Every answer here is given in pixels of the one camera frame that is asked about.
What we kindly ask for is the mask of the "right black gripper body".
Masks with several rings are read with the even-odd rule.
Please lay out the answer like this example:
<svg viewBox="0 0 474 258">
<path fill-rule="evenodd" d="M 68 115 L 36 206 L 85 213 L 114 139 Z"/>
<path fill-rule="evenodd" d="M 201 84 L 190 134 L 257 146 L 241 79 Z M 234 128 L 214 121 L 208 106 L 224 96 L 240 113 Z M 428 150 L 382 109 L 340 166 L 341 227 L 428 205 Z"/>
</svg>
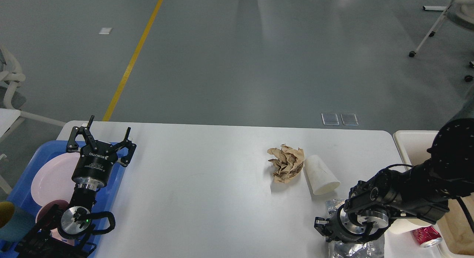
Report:
<svg viewBox="0 0 474 258">
<path fill-rule="evenodd" d="M 330 214 L 327 221 L 329 238 L 333 241 L 344 243 L 363 244 L 371 241 L 368 231 L 368 223 L 362 221 L 357 214 L 348 214 L 344 206 L 340 206 Z"/>
</svg>

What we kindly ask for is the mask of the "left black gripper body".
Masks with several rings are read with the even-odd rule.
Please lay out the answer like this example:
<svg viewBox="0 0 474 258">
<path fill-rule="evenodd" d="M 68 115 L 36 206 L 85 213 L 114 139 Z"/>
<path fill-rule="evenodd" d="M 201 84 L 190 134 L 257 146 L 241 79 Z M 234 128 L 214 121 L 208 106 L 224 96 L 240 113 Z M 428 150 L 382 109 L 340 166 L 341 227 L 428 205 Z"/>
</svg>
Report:
<svg viewBox="0 0 474 258">
<path fill-rule="evenodd" d="M 79 153 L 79 160 L 71 177 L 76 187 L 96 192 L 108 185 L 113 166 L 118 161 L 115 145 L 99 142 L 95 148 L 86 144 L 71 150 L 71 153 Z"/>
</svg>

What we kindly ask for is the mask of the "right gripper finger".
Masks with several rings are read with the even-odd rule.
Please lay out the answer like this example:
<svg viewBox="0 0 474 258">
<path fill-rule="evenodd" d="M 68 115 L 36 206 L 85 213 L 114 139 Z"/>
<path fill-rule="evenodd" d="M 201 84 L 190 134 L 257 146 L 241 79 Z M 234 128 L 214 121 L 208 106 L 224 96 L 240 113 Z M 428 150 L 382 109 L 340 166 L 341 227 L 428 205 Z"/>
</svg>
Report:
<svg viewBox="0 0 474 258">
<path fill-rule="evenodd" d="M 330 218 L 315 217 L 314 228 L 325 237 L 327 242 L 334 241 L 334 231 Z"/>
</svg>

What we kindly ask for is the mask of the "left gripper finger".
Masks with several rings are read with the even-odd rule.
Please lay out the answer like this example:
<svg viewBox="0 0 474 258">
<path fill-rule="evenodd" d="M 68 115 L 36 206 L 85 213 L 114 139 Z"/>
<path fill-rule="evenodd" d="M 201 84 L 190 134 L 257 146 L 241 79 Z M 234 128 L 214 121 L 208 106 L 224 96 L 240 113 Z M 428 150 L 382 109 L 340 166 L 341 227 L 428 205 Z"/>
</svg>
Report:
<svg viewBox="0 0 474 258">
<path fill-rule="evenodd" d="M 128 165 L 130 164 L 132 157 L 135 153 L 135 150 L 137 148 L 137 145 L 134 142 L 132 142 L 132 140 L 129 138 L 130 132 L 131 132 L 131 128 L 128 127 L 124 135 L 124 139 L 119 143 L 111 145 L 112 164 L 118 163 L 122 167 L 128 167 Z M 127 150 L 127 153 L 124 156 L 119 157 L 117 153 L 120 150 Z"/>
<path fill-rule="evenodd" d="M 72 128 L 66 145 L 66 153 L 80 152 L 79 145 L 76 141 L 76 138 L 79 135 L 83 137 L 85 145 L 90 146 L 93 151 L 97 150 L 97 142 L 93 138 L 92 133 L 90 132 L 90 127 L 93 124 L 94 118 L 95 115 L 91 115 L 88 123 L 85 126 L 74 126 Z"/>
</svg>

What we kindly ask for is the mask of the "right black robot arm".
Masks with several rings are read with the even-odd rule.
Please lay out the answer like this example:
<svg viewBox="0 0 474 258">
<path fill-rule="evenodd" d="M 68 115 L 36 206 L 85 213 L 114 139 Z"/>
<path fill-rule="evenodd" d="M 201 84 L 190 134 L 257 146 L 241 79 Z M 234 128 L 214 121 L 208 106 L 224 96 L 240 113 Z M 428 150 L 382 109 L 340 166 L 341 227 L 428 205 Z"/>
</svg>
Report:
<svg viewBox="0 0 474 258">
<path fill-rule="evenodd" d="M 473 118 L 449 121 L 428 148 L 428 160 L 405 172 L 389 165 L 358 181 L 329 218 L 315 218 L 314 228 L 327 242 L 364 244 L 398 219 L 436 224 L 449 212 L 449 200 L 473 193 L 473 124 Z"/>
</svg>

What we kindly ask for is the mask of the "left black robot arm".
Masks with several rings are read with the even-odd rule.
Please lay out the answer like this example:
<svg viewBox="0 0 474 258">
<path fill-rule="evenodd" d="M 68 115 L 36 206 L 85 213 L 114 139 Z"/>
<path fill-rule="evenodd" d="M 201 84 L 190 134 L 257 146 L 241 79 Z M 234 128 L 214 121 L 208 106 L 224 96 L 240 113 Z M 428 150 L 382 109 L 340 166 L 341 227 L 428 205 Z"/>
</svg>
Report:
<svg viewBox="0 0 474 258">
<path fill-rule="evenodd" d="M 66 153 L 78 154 L 70 174 L 74 187 L 68 206 L 62 210 L 52 205 L 15 246 L 19 258 L 88 258 L 97 248 L 93 238 L 115 229 L 109 211 L 115 194 L 101 192 L 120 185 L 113 170 L 130 164 L 137 145 L 130 138 L 130 127 L 120 142 L 95 139 L 90 131 L 93 120 L 91 116 L 87 124 L 74 126 L 66 144 Z"/>
</svg>

